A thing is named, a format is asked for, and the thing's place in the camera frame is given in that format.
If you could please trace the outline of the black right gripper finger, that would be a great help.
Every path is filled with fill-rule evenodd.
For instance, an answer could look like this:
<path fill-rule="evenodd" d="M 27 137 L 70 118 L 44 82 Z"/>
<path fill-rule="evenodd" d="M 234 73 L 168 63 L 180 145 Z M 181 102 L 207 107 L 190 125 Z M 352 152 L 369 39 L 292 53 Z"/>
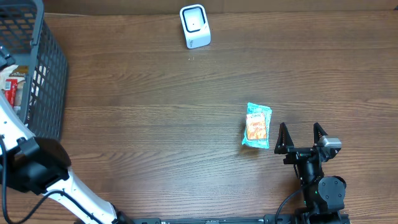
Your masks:
<path fill-rule="evenodd" d="M 294 148 L 294 143 L 290 137 L 289 131 L 285 123 L 280 123 L 279 135 L 275 145 L 275 154 L 288 154 Z"/>
<path fill-rule="evenodd" d="M 321 127 L 319 123 L 315 123 L 313 125 L 313 134 L 314 134 L 314 144 L 318 144 L 319 140 L 323 136 L 327 135 L 327 133 L 324 131 L 324 129 Z"/>

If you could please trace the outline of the teal orange snack packet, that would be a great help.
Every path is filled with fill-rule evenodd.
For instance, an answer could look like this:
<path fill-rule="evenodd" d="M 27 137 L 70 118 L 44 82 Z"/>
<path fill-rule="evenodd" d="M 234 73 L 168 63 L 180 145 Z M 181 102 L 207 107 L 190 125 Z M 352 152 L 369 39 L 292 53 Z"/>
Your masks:
<path fill-rule="evenodd" d="M 271 116 L 272 109 L 270 107 L 248 103 L 241 144 L 259 149 L 269 149 Z"/>

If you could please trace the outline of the beige brown snack pouch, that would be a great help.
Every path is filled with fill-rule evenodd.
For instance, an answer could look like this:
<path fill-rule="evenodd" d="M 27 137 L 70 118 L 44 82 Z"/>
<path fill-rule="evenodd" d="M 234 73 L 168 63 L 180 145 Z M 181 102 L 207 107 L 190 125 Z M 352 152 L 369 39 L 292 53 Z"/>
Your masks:
<path fill-rule="evenodd" d="M 28 66 L 11 65 L 1 70 L 1 91 L 13 108 L 20 109 Z"/>

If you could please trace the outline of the red snack bar packet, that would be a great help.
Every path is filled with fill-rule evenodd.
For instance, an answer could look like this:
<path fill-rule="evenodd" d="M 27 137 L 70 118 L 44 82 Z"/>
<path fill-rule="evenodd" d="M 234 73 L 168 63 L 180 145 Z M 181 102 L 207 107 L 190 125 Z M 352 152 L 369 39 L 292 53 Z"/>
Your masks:
<path fill-rule="evenodd" d="M 13 108 L 16 100 L 18 81 L 17 79 L 7 79 L 5 81 L 4 94 L 6 100 L 9 102 L 10 106 Z"/>

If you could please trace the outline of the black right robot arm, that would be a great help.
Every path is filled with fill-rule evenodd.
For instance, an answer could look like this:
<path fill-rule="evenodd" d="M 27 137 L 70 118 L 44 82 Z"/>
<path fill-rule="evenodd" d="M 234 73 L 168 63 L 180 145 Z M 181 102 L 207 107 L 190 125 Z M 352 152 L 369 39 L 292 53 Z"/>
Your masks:
<path fill-rule="evenodd" d="M 313 134 L 312 147 L 295 147 L 286 124 L 280 124 L 274 152 L 284 155 L 284 164 L 294 167 L 300 188 L 279 205 L 274 223 L 349 223 L 349 216 L 340 213 L 345 207 L 346 182 L 340 176 L 326 176 L 322 169 L 322 164 L 342 149 L 342 142 L 328 135 L 319 123 L 313 125 Z M 305 206 L 281 215 L 285 204 L 298 194 L 303 194 Z"/>

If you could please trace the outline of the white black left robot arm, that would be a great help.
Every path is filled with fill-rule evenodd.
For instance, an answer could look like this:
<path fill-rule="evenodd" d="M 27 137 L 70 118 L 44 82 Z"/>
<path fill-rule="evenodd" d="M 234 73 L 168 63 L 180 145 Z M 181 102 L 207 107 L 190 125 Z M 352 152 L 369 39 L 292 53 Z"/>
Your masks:
<path fill-rule="evenodd" d="M 26 222 L 48 198 L 63 205 L 82 223 L 131 223 L 115 206 L 93 193 L 74 173 L 71 160 L 55 139 L 35 136 L 1 97 L 2 215 L 7 211 L 7 189 L 33 192 L 42 198 L 20 220 Z"/>

